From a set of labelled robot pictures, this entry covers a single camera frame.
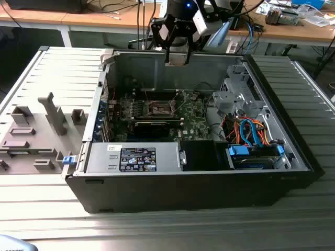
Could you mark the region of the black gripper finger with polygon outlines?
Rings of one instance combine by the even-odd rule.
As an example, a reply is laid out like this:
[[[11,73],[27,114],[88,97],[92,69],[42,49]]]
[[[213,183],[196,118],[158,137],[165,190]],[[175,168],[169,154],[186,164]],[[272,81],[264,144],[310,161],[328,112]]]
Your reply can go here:
[[[167,29],[167,35],[165,39],[160,35],[160,31],[165,27]],[[163,18],[153,18],[151,20],[151,31],[153,34],[154,42],[157,47],[161,47],[165,50],[165,63],[170,61],[170,47],[172,45],[173,36],[171,31],[173,30],[173,17],[172,15],[165,15]]]
[[[201,51],[209,40],[209,35],[202,36],[196,26],[191,26],[187,34],[187,63],[189,63],[192,52]]]

